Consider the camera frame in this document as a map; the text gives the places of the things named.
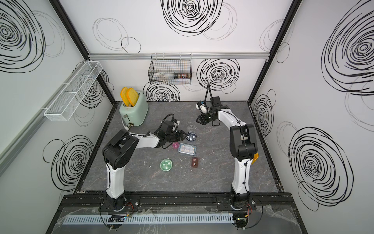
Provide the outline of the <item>pink pillbox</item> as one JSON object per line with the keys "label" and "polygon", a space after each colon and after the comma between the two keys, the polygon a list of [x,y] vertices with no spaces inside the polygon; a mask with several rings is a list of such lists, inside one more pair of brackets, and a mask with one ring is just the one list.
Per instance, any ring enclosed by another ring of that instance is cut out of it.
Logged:
{"label": "pink pillbox", "polygon": [[179,148],[179,142],[174,142],[173,144],[172,144],[172,147],[173,147],[173,149],[178,149]]}

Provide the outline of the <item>blue rectangular pillbox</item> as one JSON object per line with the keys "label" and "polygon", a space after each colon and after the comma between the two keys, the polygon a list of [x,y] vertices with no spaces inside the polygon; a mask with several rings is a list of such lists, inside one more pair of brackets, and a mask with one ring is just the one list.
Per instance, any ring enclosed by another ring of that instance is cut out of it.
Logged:
{"label": "blue rectangular pillbox", "polygon": [[187,154],[194,156],[196,154],[197,147],[190,144],[180,143],[178,147],[178,152],[182,154]]}

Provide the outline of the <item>green round pillbox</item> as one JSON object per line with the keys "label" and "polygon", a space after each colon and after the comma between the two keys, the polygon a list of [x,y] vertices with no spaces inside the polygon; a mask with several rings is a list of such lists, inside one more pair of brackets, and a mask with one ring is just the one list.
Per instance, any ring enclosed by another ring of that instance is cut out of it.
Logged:
{"label": "green round pillbox", "polygon": [[160,162],[160,169],[163,171],[163,172],[168,172],[172,169],[173,167],[173,163],[171,161],[171,159],[164,159]]}

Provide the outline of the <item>dark red pillbox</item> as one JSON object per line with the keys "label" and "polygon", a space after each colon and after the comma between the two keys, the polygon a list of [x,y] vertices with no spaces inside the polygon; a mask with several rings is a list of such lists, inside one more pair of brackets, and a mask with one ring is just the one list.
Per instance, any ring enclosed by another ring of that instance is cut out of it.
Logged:
{"label": "dark red pillbox", "polygon": [[191,161],[192,168],[198,168],[199,165],[199,159],[197,157],[193,157]]}

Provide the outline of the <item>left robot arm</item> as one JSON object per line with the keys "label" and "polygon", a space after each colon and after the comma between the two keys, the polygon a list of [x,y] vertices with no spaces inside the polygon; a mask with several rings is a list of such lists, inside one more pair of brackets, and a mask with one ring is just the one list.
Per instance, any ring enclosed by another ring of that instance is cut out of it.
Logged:
{"label": "left robot arm", "polygon": [[161,148],[166,143],[179,142],[188,134],[178,129],[179,121],[165,121],[154,132],[144,134],[131,133],[125,129],[119,130],[106,144],[102,155],[107,166],[106,199],[119,210],[125,206],[124,172],[136,149]]}

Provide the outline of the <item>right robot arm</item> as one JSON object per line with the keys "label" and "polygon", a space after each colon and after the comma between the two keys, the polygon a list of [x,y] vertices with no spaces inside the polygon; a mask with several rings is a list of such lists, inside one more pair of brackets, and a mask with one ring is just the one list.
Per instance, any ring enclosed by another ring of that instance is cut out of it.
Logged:
{"label": "right robot arm", "polygon": [[258,154],[257,138],[253,124],[245,123],[232,110],[222,105],[219,97],[210,99],[211,107],[199,101],[195,107],[201,112],[196,122],[202,125],[219,120],[229,130],[229,149],[234,157],[234,179],[230,187],[230,202],[234,209],[251,202],[249,189],[250,167]]}

